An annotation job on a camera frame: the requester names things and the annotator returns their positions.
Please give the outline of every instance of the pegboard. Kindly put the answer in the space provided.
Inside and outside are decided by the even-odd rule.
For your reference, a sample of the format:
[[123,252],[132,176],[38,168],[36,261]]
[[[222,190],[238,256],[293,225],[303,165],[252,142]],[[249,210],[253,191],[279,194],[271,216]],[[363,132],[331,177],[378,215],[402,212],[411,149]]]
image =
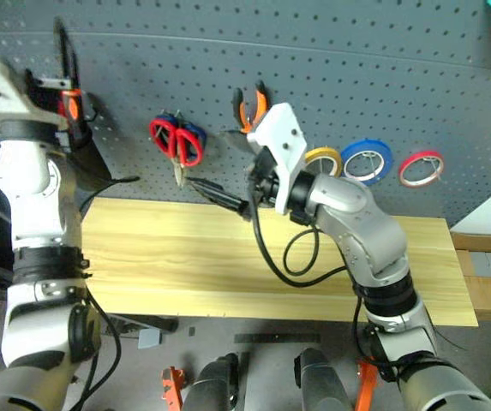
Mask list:
[[[77,49],[82,88],[100,117],[94,138],[122,198],[202,202],[174,183],[151,142],[149,122],[180,110],[208,133],[191,176],[244,194],[251,157],[219,132],[236,128],[235,87],[254,96],[263,79],[273,102],[294,107],[308,148],[371,138],[394,156],[371,186],[392,214],[456,223],[491,195],[491,8],[461,1],[146,0],[2,1],[0,53],[18,69],[58,74],[52,21],[61,16]],[[413,152],[446,160],[440,182],[410,189],[398,167]]]

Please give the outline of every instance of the red tape roll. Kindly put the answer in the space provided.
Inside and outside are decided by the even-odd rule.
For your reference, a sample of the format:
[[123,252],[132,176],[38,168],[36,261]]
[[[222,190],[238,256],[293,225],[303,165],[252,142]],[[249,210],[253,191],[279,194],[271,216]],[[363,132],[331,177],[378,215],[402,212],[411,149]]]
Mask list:
[[[438,166],[434,166],[434,172],[430,174],[429,176],[422,178],[420,180],[412,181],[412,180],[407,180],[404,177],[405,171],[413,164],[416,163],[417,161],[434,161],[437,160]],[[409,158],[407,158],[401,165],[399,166],[399,181],[406,187],[409,188],[419,188],[419,187],[425,187],[428,184],[431,184],[435,180],[438,180],[441,176],[441,173],[443,173],[443,169],[445,168],[445,165],[443,163],[443,156],[437,151],[433,150],[427,150],[425,152],[417,152],[416,154],[413,154]]]

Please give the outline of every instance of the pliers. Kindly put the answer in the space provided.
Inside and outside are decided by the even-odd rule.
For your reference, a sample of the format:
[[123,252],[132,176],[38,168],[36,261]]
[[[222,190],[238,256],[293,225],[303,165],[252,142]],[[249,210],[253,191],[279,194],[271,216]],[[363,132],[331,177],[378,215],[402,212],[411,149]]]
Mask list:
[[243,91],[241,88],[237,88],[234,91],[234,96],[231,100],[234,109],[234,117],[240,126],[242,133],[247,134],[252,129],[253,126],[264,116],[264,114],[270,108],[270,102],[268,99],[268,94],[262,80],[259,80],[255,84],[256,87],[256,107],[251,110],[251,116],[254,112],[254,117],[252,121],[249,120],[250,117],[245,113],[245,103],[243,102]]

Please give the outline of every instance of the wooden table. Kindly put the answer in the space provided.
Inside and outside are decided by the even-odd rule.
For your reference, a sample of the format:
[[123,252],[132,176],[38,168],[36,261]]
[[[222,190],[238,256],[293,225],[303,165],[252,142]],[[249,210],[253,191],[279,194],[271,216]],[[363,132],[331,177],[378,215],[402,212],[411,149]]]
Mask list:
[[[407,233],[411,272],[437,325],[477,325],[446,222],[396,217]],[[284,246],[304,229],[260,210],[265,241],[281,265]],[[290,267],[311,255],[305,237]],[[215,205],[98,198],[83,224],[88,280],[107,312],[261,319],[346,320],[356,297],[345,271],[308,289],[293,289],[266,266],[251,223]],[[321,236],[320,256],[307,278],[342,265]]]

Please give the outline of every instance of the yellow tape roll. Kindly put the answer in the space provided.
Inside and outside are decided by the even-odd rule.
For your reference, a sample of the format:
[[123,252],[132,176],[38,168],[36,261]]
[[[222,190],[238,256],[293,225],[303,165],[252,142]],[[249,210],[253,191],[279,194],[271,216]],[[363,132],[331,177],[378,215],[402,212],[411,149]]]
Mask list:
[[[329,176],[340,176],[340,174],[342,174],[342,158],[340,157],[340,153],[332,147],[319,147],[307,152],[306,168],[314,173],[324,172],[321,164],[323,160],[329,160],[332,162],[332,168],[328,173]],[[320,168],[318,170],[316,170],[316,167],[312,165],[316,162],[320,162]]]

